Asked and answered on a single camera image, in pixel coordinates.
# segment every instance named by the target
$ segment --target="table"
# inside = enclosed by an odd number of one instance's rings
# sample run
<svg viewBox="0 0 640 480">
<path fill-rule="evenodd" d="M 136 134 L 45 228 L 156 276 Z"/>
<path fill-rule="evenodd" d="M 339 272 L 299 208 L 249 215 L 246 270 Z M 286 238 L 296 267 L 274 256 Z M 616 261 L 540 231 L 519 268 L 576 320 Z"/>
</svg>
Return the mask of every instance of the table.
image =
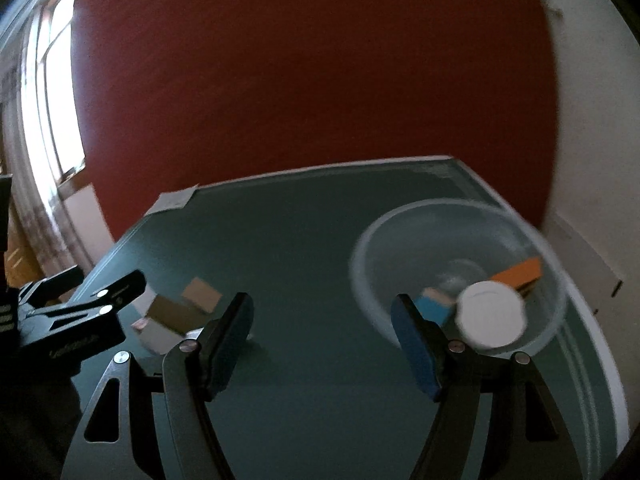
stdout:
<svg viewBox="0 0 640 480">
<path fill-rule="evenodd" d="M 510 209 L 473 171 L 446 156 L 334 164 L 207 186 L 184 209 L 133 226 L 72 301 L 133 269 L 174 300 L 194 276 L 219 290 L 222 303 L 237 291 L 250 293 L 256 344 L 209 405 L 236 478 L 405 479 L 437 405 L 415 386 L 402 352 L 361 313 L 348 263 L 375 219 L 442 197 Z M 566 320 L 535 362 L 584 477 L 599 478 L 628 439 L 626 404 L 602 333 L 567 283 Z M 132 305 L 124 308 L 127 340 L 82 365 L 75 383 L 83 407 L 118 350 L 148 355 L 129 326 L 138 317 Z M 161 399 L 154 402 L 168 478 L 180 478 L 166 413 Z M 479 470 L 490 407 L 490 395 L 483 395 L 464 478 Z"/>
</svg>

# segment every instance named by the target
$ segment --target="white round lid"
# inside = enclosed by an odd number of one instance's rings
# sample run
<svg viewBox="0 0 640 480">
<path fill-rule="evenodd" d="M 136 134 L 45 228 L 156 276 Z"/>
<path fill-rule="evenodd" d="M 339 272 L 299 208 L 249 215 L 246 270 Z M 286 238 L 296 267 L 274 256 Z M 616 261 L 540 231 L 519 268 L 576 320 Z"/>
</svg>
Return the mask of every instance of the white round lid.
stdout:
<svg viewBox="0 0 640 480">
<path fill-rule="evenodd" d="M 456 324 L 472 346 L 508 345 L 516 341 L 527 326 L 524 300 L 503 283 L 474 283 L 458 297 Z"/>
</svg>

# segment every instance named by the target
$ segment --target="bowl rim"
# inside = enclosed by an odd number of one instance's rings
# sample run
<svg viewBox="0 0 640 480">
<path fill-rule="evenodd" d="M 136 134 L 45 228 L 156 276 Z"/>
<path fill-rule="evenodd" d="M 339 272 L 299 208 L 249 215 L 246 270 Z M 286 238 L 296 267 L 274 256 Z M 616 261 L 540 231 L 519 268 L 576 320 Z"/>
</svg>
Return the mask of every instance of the bowl rim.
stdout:
<svg viewBox="0 0 640 480">
<path fill-rule="evenodd" d="M 505 352 L 498 352 L 494 355 L 496 357 L 509 358 L 514 352 L 526 352 L 530 356 L 533 356 L 540 352 L 556 335 L 564 316 L 566 313 L 566 288 L 564 286 L 564 270 L 558 260 L 558 257 L 554 253 L 551 245 L 544 239 L 542 234 L 537 231 L 536 228 L 531 226 L 527 221 L 515 215 L 513 212 L 486 204 L 484 202 L 478 202 L 477 200 L 459 199 L 459 198 L 431 198 L 426 200 L 418 200 L 417 202 L 411 202 L 409 204 L 402 205 L 377 218 L 371 223 L 364 232 L 358 238 L 356 245 L 351 253 L 349 262 L 349 274 L 351 282 L 351 290 L 356 299 L 356 303 L 360 307 L 360 310 L 364 316 L 369 320 L 378 333 L 387 339 L 390 343 L 400 348 L 400 343 L 396 337 L 396 332 L 393 329 L 391 323 L 391 317 L 386 310 L 380 305 L 380 302 L 376 299 L 373 290 L 369 286 L 366 279 L 365 263 L 367 248 L 371 239 L 376 231 L 387 221 L 394 216 L 402 214 L 411 209 L 416 209 L 425 206 L 432 205 L 456 205 L 456 206 L 468 206 L 476 209 L 481 209 L 487 212 L 491 212 L 503 217 L 505 220 L 510 221 L 511 224 L 519 229 L 534 245 L 540 256 L 542 256 L 545 263 L 551 268 L 553 274 L 558 282 L 558 307 L 554 310 L 551 319 L 545 326 L 545 328 L 531 341 L 522 345 L 516 349 L 510 349 Z"/>
</svg>

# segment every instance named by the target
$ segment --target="clear plastic bowl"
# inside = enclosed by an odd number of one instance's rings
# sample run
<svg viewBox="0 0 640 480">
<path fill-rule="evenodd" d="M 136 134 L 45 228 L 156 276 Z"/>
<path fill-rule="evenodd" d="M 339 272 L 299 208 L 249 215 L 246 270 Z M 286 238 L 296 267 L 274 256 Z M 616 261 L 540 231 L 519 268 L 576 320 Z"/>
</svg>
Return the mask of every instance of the clear plastic bowl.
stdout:
<svg viewBox="0 0 640 480">
<path fill-rule="evenodd" d="M 471 200 L 422 200 L 373 222 L 354 248 L 351 286 L 359 307 L 387 340 L 399 346 L 389 309 L 402 292 L 417 298 L 427 286 L 457 296 L 527 258 L 540 256 L 543 275 L 527 297 L 527 328 L 514 343 L 483 349 L 508 357 L 535 355 L 554 337 L 566 311 L 562 267 L 546 240 L 512 213 Z M 449 338 L 464 338 L 455 322 Z"/>
</svg>

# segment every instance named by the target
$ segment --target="red wall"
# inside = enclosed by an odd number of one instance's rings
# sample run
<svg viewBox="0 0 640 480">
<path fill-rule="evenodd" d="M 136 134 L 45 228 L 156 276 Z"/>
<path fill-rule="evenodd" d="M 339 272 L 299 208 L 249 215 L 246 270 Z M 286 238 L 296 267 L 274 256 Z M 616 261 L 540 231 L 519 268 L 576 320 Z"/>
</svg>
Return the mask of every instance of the red wall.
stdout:
<svg viewBox="0 0 640 480">
<path fill-rule="evenodd" d="M 162 191 L 437 153 L 542 219 L 556 86 L 538 0 L 76 0 L 72 34 L 114 237 Z"/>
</svg>

